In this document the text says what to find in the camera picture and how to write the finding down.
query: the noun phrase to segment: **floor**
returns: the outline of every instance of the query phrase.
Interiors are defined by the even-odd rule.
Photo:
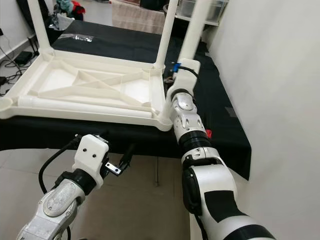
[[[85,21],[112,26],[112,4],[78,0],[86,9]],[[17,70],[1,66],[1,76]],[[1,86],[0,93],[11,84]],[[31,219],[43,196],[38,184],[42,164],[54,149],[0,151],[0,239],[16,239]],[[68,150],[45,171],[49,189],[63,171],[70,171],[75,151]],[[110,153],[117,163],[119,154]],[[120,177],[109,175],[100,190],[81,205],[71,226],[72,240],[187,240],[189,214],[182,200],[179,159],[159,157],[159,186],[155,185],[155,156],[133,156],[131,167]]]

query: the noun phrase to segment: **white wall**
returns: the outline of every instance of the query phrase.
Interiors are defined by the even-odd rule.
[[[52,12],[53,0],[45,0],[45,2],[49,11]],[[27,37],[33,35],[33,31],[23,17],[16,0],[0,0],[0,28],[9,39],[13,49],[28,41]],[[11,51],[8,40],[4,36],[0,36],[0,46],[6,53]]]
[[[320,239],[320,1],[230,0],[209,51],[252,146],[239,207]]]

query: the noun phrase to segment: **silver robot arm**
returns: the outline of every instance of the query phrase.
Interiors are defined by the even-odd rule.
[[[192,61],[194,60],[184,62],[182,69],[174,71],[177,72],[175,81],[180,81],[181,72],[184,76],[189,74],[190,78],[195,77],[195,73],[191,70],[197,64]],[[172,94],[167,95],[166,100],[171,101],[169,118],[183,152],[181,159],[183,202],[187,210],[195,215],[201,228],[202,238],[275,239],[266,228],[238,209],[234,178],[208,139],[193,102],[193,92],[174,88],[175,85],[170,91]]]
[[[35,215],[16,239],[60,240],[86,196],[103,185],[108,173],[118,176],[128,166],[125,161],[120,162],[119,167],[111,164],[108,151],[108,142],[103,138],[83,136],[74,156],[73,172],[65,171],[60,175],[56,187],[40,199]]]

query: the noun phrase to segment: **storage box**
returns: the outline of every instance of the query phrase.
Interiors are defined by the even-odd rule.
[[[211,8],[206,18],[209,22],[219,22],[221,13],[223,12],[228,0],[211,0]],[[196,0],[181,0],[179,2],[179,14],[183,17],[191,17],[194,10]]]

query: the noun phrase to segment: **black tablecloth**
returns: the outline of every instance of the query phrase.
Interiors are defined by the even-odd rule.
[[[92,41],[63,37],[78,34]],[[95,23],[74,21],[55,41],[56,50],[153,63],[157,57],[160,35],[132,31]],[[168,47],[164,76],[171,62],[178,58],[182,39],[172,37]],[[206,129],[212,131],[211,143],[225,163],[244,178],[249,178],[251,147],[232,112],[232,105],[212,59],[201,42],[195,59],[201,62],[194,95],[198,114]],[[74,134],[102,134],[110,141],[111,152],[123,153],[130,143],[137,143],[135,154],[180,158],[172,130],[162,132],[152,126],[15,116],[0,120],[0,150],[18,148],[61,148]]]

